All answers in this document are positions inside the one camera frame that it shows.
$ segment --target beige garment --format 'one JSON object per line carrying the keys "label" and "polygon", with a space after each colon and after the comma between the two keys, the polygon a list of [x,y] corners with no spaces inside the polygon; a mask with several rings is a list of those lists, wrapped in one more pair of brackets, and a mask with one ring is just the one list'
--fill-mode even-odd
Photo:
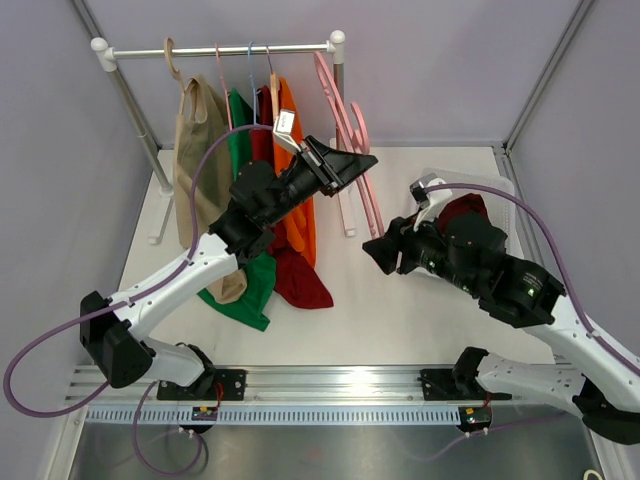
{"label": "beige garment", "polygon": [[[227,120],[220,111],[225,102],[207,84],[202,75],[192,78],[180,100],[176,117],[176,141],[173,157],[173,185],[178,221],[178,238],[184,248],[191,246],[193,230],[189,195],[198,164],[209,146],[227,130]],[[198,236],[224,212],[233,183],[231,156],[221,145],[205,164],[195,194]],[[247,289],[247,277],[242,270],[228,275],[207,287],[216,302],[235,302]]]}

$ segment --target green garment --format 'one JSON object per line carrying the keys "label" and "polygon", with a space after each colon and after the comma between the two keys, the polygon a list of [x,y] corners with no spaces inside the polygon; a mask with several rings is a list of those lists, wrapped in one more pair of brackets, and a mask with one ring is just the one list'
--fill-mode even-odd
{"label": "green garment", "polygon": [[[248,125],[253,121],[253,110],[235,88],[229,95],[229,104],[234,127]],[[235,179],[240,169],[252,160],[249,132],[232,135],[229,138],[229,151]],[[263,253],[246,265],[244,271],[247,275],[247,290],[239,300],[221,305],[206,289],[201,290],[198,296],[223,315],[264,332],[270,320],[262,311],[276,284],[276,261],[271,255]]]}

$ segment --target gray floor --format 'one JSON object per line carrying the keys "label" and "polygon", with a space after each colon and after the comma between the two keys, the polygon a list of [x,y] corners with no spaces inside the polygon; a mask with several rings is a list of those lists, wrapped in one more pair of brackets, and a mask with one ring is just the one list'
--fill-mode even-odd
{"label": "gray floor", "polygon": [[[546,407],[495,408],[495,425],[554,413]],[[164,426],[140,427],[148,460],[178,470],[195,440]],[[203,459],[183,478],[216,480],[582,479],[599,464],[581,423],[568,415],[540,425],[464,440],[435,460],[428,457],[461,433],[450,426],[214,427],[204,434]],[[155,479],[133,454],[131,427],[86,425],[71,474],[74,480]]]}

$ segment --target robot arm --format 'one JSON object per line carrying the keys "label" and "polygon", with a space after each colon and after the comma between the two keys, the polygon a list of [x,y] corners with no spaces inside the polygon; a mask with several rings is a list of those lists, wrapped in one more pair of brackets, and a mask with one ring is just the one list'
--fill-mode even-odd
{"label": "robot arm", "polygon": [[[276,176],[266,162],[245,166],[231,187],[227,210],[198,240],[191,256],[173,262],[128,290],[105,299],[93,292],[81,302],[87,314],[123,302],[80,327],[80,341],[113,388],[140,378],[172,382],[199,399],[211,390],[216,369],[193,345],[148,337],[176,307],[266,250],[269,229],[316,192],[332,196],[377,163],[371,155],[333,150],[313,137],[289,145],[295,158]],[[144,298],[140,292],[149,290]]]}
{"label": "robot arm", "polygon": [[386,274],[423,268],[445,279],[491,317],[522,328],[571,364],[527,365],[468,347],[452,370],[460,394],[528,398],[578,416],[613,441],[640,443],[640,377],[619,357],[632,367],[640,359],[593,321],[588,330],[564,286],[544,268],[508,255],[507,235],[474,208],[472,197],[449,203],[439,218],[426,221],[424,211],[451,195],[441,189],[430,197],[425,191],[433,184],[429,178],[414,183],[420,211],[394,219],[384,237],[363,245],[365,252]]}

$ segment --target red cloth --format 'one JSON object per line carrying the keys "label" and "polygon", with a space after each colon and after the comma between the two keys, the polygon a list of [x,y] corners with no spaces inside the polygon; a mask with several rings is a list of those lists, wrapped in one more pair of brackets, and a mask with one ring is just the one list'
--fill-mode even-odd
{"label": "red cloth", "polygon": [[[268,87],[258,90],[259,118],[263,125],[273,125],[271,92]],[[265,130],[252,130],[251,149],[253,160],[264,160],[274,165],[273,136]],[[294,307],[313,310],[333,307],[333,298],[322,284],[309,262],[289,243],[287,229],[282,222],[274,227],[276,239],[269,247],[269,254],[276,259],[276,286],[274,290]]]}
{"label": "red cloth", "polygon": [[452,218],[467,212],[479,213],[489,220],[487,207],[485,207],[482,197],[475,193],[468,193],[464,197],[456,198],[449,202],[442,210],[442,213],[438,215],[438,230],[440,234],[444,235]]}

